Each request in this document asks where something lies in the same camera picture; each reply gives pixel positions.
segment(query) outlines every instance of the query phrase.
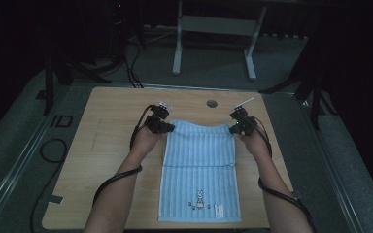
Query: left arm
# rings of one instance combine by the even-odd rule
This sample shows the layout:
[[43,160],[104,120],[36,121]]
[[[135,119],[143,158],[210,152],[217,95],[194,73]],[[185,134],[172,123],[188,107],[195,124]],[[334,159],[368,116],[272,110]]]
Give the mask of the left arm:
[[[117,174],[138,168],[161,137],[146,127],[141,129]],[[102,190],[92,207],[84,232],[123,232],[132,204],[136,178],[137,174],[125,177]]]

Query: cloth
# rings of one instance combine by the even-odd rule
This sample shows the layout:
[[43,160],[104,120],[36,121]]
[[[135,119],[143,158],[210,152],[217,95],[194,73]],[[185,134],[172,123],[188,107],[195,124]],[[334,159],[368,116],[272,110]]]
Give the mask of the cloth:
[[163,160],[159,221],[241,221],[229,124],[173,120]]

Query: hand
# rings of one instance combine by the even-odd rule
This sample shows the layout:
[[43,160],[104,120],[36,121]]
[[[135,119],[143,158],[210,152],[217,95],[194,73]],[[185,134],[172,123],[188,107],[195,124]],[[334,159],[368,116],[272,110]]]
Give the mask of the hand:
[[162,137],[162,134],[154,134],[147,127],[141,128],[135,136],[130,154],[143,160]]
[[254,129],[251,136],[239,135],[238,138],[244,142],[248,152],[253,155],[255,160],[259,160],[265,156],[270,157],[268,147],[265,141],[262,139],[260,133],[263,134],[264,138],[267,138],[267,134],[259,126],[257,126],[256,129]]

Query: right arm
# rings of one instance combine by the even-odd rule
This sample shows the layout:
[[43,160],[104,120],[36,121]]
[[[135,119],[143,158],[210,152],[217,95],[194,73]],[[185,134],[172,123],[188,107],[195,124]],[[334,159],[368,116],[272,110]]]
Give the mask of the right arm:
[[[240,136],[248,152],[254,157],[263,184],[286,196],[294,198],[284,183],[271,156],[268,147],[254,130],[251,136]],[[272,232],[312,232],[305,214],[290,202],[263,191],[264,204]]]

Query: wooden board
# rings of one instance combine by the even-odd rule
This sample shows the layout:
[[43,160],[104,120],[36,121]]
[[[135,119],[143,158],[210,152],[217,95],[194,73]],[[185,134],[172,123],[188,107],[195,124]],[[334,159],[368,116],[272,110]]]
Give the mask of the wooden board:
[[[214,126],[234,123],[231,108],[251,97],[244,107],[249,116],[259,118],[269,135],[274,162],[289,189],[287,168],[260,94],[256,92],[188,89],[96,87],[92,90],[83,117],[53,195],[63,197],[61,204],[49,203],[43,226],[47,229],[83,229],[98,186],[109,179],[129,153],[129,139],[142,112],[159,101],[174,107],[171,119]],[[207,106],[208,100],[218,103]],[[236,141],[236,171],[242,222],[167,223],[158,222],[159,188],[166,139],[160,140],[143,162],[138,175],[127,229],[168,228],[258,228],[268,227],[262,191],[257,185],[258,171],[244,144]]]

